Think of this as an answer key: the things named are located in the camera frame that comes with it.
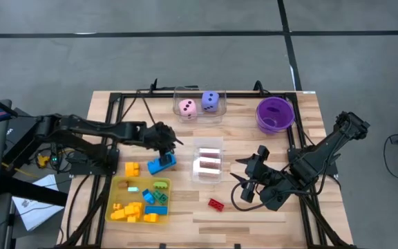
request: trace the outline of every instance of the blue lego brick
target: blue lego brick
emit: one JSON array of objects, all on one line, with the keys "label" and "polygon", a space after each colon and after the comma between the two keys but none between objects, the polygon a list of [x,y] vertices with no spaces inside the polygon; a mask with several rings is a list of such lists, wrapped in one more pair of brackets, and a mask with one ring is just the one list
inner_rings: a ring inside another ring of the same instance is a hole
[{"label": "blue lego brick", "polygon": [[160,207],[160,206],[146,206],[145,214],[159,214],[159,215],[167,215],[169,213],[168,207]]},{"label": "blue lego brick", "polygon": [[155,203],[155,198],[153,197],[153,195],[150,193],[150,191],[144,190],[142,192],[142,196],[144,197],[145,201],[147,201],[150,204],[154,204]]},{"label": "blue lego brick", "polygon": [[169,155],[171,158],[171,162],[167,163],[166,165],[161,165],[159,158],[156,158],[155,160],[149,161],[147,163],[147,165],[149,166],[150,174],[154,175],[154,174],[161,172],[162,170],[176,164],[176,157],[172,153],[167,153],[166,155]]}]

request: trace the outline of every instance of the clear plastic box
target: clear plastic box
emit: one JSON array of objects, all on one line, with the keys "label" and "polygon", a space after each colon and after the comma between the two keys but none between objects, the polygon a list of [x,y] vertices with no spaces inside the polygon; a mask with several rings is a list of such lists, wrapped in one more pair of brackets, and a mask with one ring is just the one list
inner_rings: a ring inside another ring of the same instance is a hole
[{"label": "clear plastic box", "polygon": [[[178,86],[173,93],[173,112],[178,116],[179,122],[187,123],[219,123],[227,112],[227,92],[215,91],[219,94],[218,110],[215,112],[207,112],[202,108],[202,94],[204,91],[192,89],[184,86]],[[180,112],[179,103],[183,100],[190,99],[196,104],[197,116],[183,116]]]},{"label": "clear plastic box", "polygon": [[191,179],[216,184],[222,180],[223,137],[195,138]]}]

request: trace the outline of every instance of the green lego brick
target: green lego brick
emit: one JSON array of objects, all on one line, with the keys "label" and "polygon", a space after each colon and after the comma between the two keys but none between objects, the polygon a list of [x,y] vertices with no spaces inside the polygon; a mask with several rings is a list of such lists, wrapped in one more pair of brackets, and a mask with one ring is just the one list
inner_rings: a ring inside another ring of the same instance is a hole
[{"label": "green lego brick", "polygon": [[165,182],[155,182],[153,183],[153,187],[155,188],[168,188],[168,184]]},{"label": "green lego brick", "polygon": [[154,191],[153,196],[162,205],[164,205],[167,202],[167,200],[168,200],[168,196],[166,196],[165,194],[159,192],[158,190]]}]

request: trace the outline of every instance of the pink block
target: pink block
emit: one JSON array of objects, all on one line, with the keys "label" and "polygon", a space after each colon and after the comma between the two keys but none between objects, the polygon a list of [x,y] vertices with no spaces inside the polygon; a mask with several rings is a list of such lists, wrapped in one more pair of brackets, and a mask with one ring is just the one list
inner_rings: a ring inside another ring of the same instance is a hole
[{"label": "pink block", "polygon": [[198,116],[194,100],[186,99],[179,102],[179,110],[183,120],[192,120]]}]

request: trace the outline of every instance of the wooden table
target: wooden table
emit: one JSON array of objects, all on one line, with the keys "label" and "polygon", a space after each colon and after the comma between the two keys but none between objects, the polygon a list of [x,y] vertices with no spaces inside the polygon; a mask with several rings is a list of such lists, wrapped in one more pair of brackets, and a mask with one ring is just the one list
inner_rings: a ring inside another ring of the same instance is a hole
[{"label": "wooden table", "polygon": [[[109,91],[93,93],[88,111],[89,120],[102,122],[105,120],[109,95]],[[326,136],[326,133],[316,94],[298,92],[297,96],[304,130],[317,143]],[[235,243],[240,243],[243,248],[306,248],[299,199],[295,195],[291,196],[278,212],[266,208],[239,212],[230,201],[231,189],[237,181],[229,173],[246,176],[245,166],[236,163],[236,159],[251,156],[259,145],[265,145],[271,153],[267,165],[281,169],[288,163],[286,151],[289,144],[286,132],[267,136],[256,126],[254,114],[261,101],[260,98],[228,98],[227,113],[222,122],[208,125],[178,122],[178,117],[173,114],[173,100],[170,98],[147,98],[146,101],[155,120],[163,121],[173,127],[176,136],[184,143],[183,146],[176,148],[177,165],[158,174],[158,177],[170,178],[172,182],[170,221],[167,225],[106,223],[102,240],[103,248],[157,248],[160,243],[166,243],[168,248],[233,248]],[[124,120],[146,121],[151,124],[141,99],[136,101]],[[220,184],[205,185],[191,181],[192,144],[195,137],[201,136],[224,138],[224,172]],[[85,136],[85,139],[93,143],[100,142],[100,138],[92,136]],[[158,157],[156,151],[124,145],[120,145],[119,149],[120,163],[117,175],[124,175],[126,161],[135,161],[141,164],[141,176],[150,176],[146,162]],[[74,178],[68,193],[61,225],[64,234],[68,207],[82,179],[83,176]],[[77,228],[87,212],[92,182],[91,176],[77,195],[70,222],[70,233]],[[260,203],[257,195],[252,204],[245,203],[239,199],[240,193],[241,189],[236,192],[235,197],[242,208]],[[225,204],[222,213],[208,207],[210,198]],[[352,243],[339,186],[331,179],[325,183],[319,201],[321,211],[330,225],[344,241]],[[95,241],[98,216],[99,212],[93,219],[89,243]],[[317,243],[316,226],[311,213],[310,221],[314,242]]]}]

